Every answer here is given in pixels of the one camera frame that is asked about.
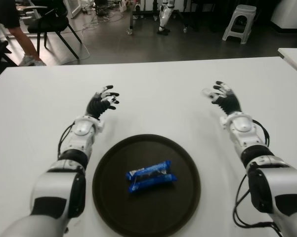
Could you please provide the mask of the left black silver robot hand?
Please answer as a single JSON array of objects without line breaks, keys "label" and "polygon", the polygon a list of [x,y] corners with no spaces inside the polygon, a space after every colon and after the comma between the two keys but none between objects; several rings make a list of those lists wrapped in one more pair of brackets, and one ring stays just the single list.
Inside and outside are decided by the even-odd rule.
[{"label": "left black silver robot hand", "polygon": [[113,88],[112,85],[108,85],[103,87],[101,91],[96,92],[87,105],[85,115],[99,120],[100,116],[106,110],[115,110],[116,107],[114,104],[119,104],[117,100],[119,94],[116,92],[108,92],[108,90]]}]

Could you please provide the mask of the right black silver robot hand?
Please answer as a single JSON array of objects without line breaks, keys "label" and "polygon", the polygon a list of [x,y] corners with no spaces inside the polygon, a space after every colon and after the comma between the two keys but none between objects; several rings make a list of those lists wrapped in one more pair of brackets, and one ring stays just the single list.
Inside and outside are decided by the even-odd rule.
[{"label": "right black silver robot hand", "polygon": [[226,115],[242,112],[239,100],[233,90],[224,82],[216,81],[211,89],[203,89],[202,93],[210,99],[211,103],[219,106]]}]

